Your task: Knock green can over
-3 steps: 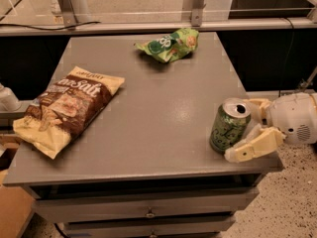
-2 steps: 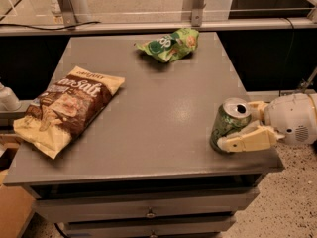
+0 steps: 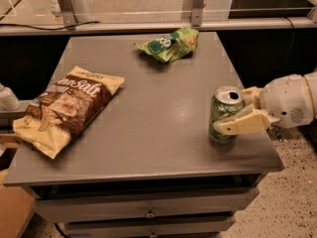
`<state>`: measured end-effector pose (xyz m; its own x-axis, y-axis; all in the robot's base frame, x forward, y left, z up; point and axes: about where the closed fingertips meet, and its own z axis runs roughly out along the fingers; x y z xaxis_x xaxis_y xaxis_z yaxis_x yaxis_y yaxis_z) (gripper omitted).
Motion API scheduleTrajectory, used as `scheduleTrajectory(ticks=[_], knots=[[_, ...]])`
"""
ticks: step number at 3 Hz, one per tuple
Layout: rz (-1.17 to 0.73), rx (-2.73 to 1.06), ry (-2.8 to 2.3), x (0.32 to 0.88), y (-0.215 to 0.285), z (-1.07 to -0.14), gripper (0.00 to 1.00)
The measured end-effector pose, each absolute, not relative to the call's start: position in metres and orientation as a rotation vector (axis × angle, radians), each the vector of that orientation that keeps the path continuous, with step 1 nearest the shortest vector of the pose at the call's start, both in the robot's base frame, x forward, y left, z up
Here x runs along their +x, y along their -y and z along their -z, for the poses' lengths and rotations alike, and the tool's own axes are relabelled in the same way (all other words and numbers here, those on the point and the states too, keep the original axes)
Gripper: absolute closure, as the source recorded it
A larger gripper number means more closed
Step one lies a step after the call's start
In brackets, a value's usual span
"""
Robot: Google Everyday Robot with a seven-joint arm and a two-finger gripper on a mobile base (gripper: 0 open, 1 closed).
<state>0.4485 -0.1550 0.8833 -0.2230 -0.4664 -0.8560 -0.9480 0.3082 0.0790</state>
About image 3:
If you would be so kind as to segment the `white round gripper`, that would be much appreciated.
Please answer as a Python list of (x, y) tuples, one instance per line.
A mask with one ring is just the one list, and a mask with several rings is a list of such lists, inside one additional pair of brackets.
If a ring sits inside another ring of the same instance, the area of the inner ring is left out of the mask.
[(248, 106), (233, 116), (216, 121), (214, 128), (218, 133), (256, 134), (272, 124), (293, 128), (309, 125), (314, 120), (313, 73), (276, 78), (263, 89), (252, 86), (243, 89), (242, 93)]

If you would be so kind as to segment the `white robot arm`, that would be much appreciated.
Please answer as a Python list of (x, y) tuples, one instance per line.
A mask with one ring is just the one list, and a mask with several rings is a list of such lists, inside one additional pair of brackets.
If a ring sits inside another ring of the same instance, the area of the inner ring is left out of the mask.
[(317, 118), (317, 72), (276, 78), (263, 88), (242, 90), (246, 106), (237, 114), (215, 122), (223, 135), (255, 134), (271, 125), (293, 128)]

